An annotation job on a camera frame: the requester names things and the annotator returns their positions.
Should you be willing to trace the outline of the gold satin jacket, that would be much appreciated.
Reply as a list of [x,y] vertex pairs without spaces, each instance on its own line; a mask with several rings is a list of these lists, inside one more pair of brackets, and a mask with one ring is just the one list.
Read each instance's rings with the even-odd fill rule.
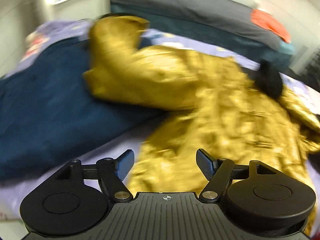
[[138,192],[200,193],[207,181],[196,151],[236,164],[259,160],[306,185],[308,154],[319,150],[319,121],[288,87],[260,91],[231,57],[167,46],[139,49],[148,21],[110,16],[89,31],[90,93],[99,99],[164,109],[129,175]]

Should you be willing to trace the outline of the navy blue garment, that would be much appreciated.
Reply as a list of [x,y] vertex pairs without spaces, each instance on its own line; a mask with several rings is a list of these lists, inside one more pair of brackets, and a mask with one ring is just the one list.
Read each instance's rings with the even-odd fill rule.
[[46,172],[163,117],[94,98],[82,76],[88,69],[87,41],[68,38],[1,80],[1,181]]

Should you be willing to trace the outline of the orange cloth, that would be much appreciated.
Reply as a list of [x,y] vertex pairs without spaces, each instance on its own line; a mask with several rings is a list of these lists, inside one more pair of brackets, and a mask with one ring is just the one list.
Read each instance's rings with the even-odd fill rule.
[[253,9],[251,12],[251,21],[255,25],[269,30],[280,37],[284,42],[290,44],[292,41],[291,34],[287,31],[285,26],[276,18],[262,10]]

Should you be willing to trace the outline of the grey blanket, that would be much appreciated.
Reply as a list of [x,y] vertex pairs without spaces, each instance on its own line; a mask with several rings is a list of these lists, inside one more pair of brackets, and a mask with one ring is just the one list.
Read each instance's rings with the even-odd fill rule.
[[251,21],[252,9],[233,0],[111,0],[112,3],[134,5],[152,12],[166,11],[183,20],[208,25],[250,40],[261,42],[274,50],[282,40],[276,34]]

